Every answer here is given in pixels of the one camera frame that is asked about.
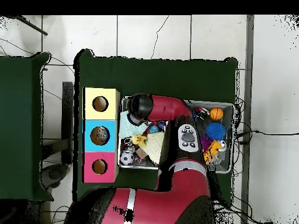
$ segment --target blue cube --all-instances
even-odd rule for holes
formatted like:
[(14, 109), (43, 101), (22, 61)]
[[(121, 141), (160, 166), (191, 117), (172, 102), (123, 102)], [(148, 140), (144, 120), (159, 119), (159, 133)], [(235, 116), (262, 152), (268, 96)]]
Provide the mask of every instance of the blue cube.
[[(96, 127), (104, 127), (109, 137), (107, 143), (97, 145), (91, 140), (91, 133)], [(117, 121), (115, 120), (85, 120), (84, 138), (85, 152), (114, 152), (117, 149)]]

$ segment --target pink cube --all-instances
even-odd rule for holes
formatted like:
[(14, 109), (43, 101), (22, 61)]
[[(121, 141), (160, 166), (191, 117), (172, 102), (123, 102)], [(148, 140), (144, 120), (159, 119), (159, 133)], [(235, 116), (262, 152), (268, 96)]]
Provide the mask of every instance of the pink cube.
[[(104, 171), (101, 167), (95, 168), (94, 162), (97, 160), (106, 165)], [(119, 172), (117, 152), (85, 152), (83, 166), (84, 183), (114, 183)]]

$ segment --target shape sorter box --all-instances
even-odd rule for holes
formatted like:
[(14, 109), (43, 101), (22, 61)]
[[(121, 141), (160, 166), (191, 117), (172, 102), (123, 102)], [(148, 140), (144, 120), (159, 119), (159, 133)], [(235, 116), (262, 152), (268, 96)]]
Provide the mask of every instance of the shape sorter box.
[[(85, 152), (114, 152), (117, 149), (116, 120), (85, 120), (84, 151)], [(91, 132), (96, 127), (105, 127), (109, 139), (104, 145), (96, 145), (91, 140)]]
[[(120, 93), (116, 89), (94, 87), (83, 88), (83, 119), (117, 120), (119, 116)], [(95, 103), (100, 105), (96, 110)]]
[[(93, 163), (103, 160), (106, 172), (97, 174), (93, 170)], [(84, 153), (84, 183), (114, 183), (119, 172), (117, 152), (85, 152)]]
[[(84, 183), (113, 183), (119, 172), (117, 165), (117, 120), (85, 120), (84, 121)], [(96, 127), (105, 127), (109, 139), (104, 145), (96, 145), (91, 140), (91, 132)], [(92, 164), (96, 160), (104, 160), (106, 171), (103, 174), (94, 172)]]

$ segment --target yellow cube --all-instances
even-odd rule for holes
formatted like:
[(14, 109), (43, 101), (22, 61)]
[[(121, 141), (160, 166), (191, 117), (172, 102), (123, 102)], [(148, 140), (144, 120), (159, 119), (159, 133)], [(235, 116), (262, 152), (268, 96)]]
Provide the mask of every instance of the yellow cube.
[(116, 89), (84, 87), (83, 119), (117, 120), (120, 93)]

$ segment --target green mat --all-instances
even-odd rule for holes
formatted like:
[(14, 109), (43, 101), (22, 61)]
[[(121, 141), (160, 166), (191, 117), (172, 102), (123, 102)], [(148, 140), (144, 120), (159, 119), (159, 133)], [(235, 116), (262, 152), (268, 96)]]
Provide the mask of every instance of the green mat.
[(0, 57), (0, 199), (53, 200), (39, 183), (41, 69), (49, 57)]
[[(79, 97), (78, 180), (73, 192), (80, 199), (88, 190), (110, 185), (154, 189), (157, 171), (120, 169), (113, 184), (81, 183), (82, 159), (82, 88), (115, 88), (121, 97), (148, 93), (180, 97), (184, 100), (208, 102), (235, 102), (235, 72), (238, 61), (193, 59), (174, 61), (162, 59), (129, 59), (122, 57), (95, 57), (91, 50), (80, 51), (74, 61), (75, 97)], [(231, 173), (218, 175), (221, 192), (231, 204)]]

